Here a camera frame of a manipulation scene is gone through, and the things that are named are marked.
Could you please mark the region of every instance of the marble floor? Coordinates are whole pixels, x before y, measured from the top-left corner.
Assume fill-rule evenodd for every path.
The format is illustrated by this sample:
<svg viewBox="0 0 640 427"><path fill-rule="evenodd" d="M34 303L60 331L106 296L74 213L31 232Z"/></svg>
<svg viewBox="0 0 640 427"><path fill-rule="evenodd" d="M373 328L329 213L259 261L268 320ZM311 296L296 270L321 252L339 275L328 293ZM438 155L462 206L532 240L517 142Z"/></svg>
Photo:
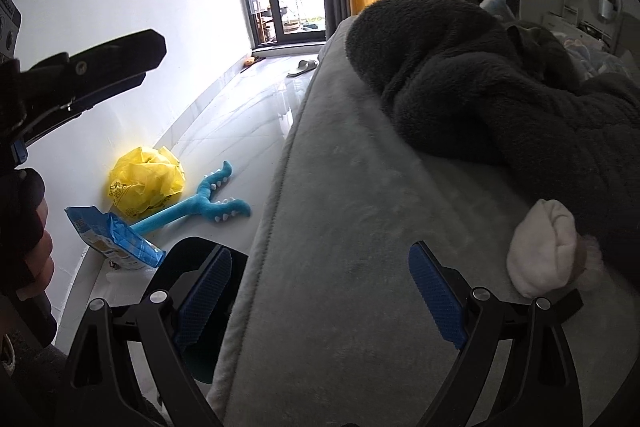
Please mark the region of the marble floor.
<svg viewBox="0 0 640 427"><path fill-rule="evenodd" d="M198 236L250 253L284 141L313 75L286 76L303 58L318 56L265 58L236 76L172 149L186 175L184 197L194 193L204 174L220 169L226 160L233 174L215 199L243 199L251 205L252 215L220 223L201 216L185 217L149 234L152 243L168 251L181 239ZM153 273L151 269L113 271L105 263L90 299L102 297L111 306L137 302ZM156 389L142 346L130 343L129 347L141 391L155 403Z"/></svg>

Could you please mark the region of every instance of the package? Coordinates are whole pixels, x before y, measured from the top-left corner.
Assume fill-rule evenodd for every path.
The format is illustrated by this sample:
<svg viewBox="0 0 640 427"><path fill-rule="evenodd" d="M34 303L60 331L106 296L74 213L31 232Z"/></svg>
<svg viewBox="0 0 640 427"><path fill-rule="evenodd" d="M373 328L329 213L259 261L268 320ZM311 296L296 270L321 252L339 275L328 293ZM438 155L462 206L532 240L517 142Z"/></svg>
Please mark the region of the package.
<svg viewBox="0 0 640 427"><path fill-rule="evenodd" d="M103 214L94 206L69 206L65 212L86 244L123 268L156 268L164 261L164 250L131 230L111 212Z"/></svg>
<svg viewBox="0 0 640 427"><path fill-rule="evenodd" d="M183 188L184 170L169 149L137 147L109 172L107 195L125 216L136 217L164 208Z"/></svg>

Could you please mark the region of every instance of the blue plush toy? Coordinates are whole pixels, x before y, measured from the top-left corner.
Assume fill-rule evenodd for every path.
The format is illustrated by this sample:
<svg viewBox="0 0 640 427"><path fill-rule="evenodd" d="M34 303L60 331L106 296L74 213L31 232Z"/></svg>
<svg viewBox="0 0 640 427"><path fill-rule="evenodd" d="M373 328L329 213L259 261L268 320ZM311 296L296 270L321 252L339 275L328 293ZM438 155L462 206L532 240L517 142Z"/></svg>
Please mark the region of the blue plush toy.
<svg viewBox="0 0 640 427"><path fill-rule="evenodd" d="M228 200L216 201L215 203L209 200L211 193L214 190L218 190L223 183L228 181L231 172L231 164L224 162L222 169L204 176L194 196L180 201L180 203L176 203L174 206L165 208L157 214L139 221L135 225L131 225L132 230L140 235L145 235L152 230L164 227L164 225L176 219L194 214L201 214L207 217L207 219L215 219L216 221L226 221L229 216L237 216L238 214L250 216L251 207L242 200L228 198Z"/></svg>

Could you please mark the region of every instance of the slipper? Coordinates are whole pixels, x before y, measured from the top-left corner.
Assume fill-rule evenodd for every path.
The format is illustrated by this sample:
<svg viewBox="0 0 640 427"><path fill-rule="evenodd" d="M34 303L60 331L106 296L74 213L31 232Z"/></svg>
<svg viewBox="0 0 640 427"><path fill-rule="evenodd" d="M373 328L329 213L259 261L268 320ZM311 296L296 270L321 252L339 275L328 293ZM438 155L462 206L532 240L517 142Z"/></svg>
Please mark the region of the slipper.
<svg viewBox="0 0 640 427"><path fill-rule="evenodd" d="M315 60L300 60L297 68L293 71L289 71L287 76L299 76L307 71L313 71L317 68L318 63Z"/></svg>

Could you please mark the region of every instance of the screw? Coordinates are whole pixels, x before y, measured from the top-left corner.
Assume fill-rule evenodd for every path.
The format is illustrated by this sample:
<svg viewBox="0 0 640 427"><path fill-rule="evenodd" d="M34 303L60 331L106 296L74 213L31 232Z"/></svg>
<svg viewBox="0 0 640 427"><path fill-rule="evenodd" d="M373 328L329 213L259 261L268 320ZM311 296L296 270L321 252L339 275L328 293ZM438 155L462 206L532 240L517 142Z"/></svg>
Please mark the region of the screw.
<svg viewBox="0 0 640 427"><path fill-rule="evenodd" d="M536 299L536 306L541 310L548 310L551 308L551 303L544 297L541 297L540 299Z"/></svg>
<svg viewBox="0 0 640 427"><path fill-rule="evenodd" d="M154 304L159 304L161 302L164 302L164 300L166 299L167 295L166 292L163 290L158 290L157 292L153 292L151 294L151 296L149 297L149 300L151 302L153 302Z"/></svg>
<svg viewBox="0 0 640 427"><path fill-rule="evenodd" d="M101 310L103 306L104 306L104 301L102 299L94 299L89 303L89 309L92 312L97 312L98 310Z"/></svg>
<svg viewBox="0 0 640 427"><path fill-rule="evenodd" d="M476 288L473 291L473 296L479 301L488 301L491 297L491 292L487 288Z"/></svg>
<svg viewBox="0 0 640 427"><path fill-rule="evenodd" d="M76 64L76 74L78 74L79 76L82 76L85 73L86 73L86 62L84 60L81 60Z"/></svg>

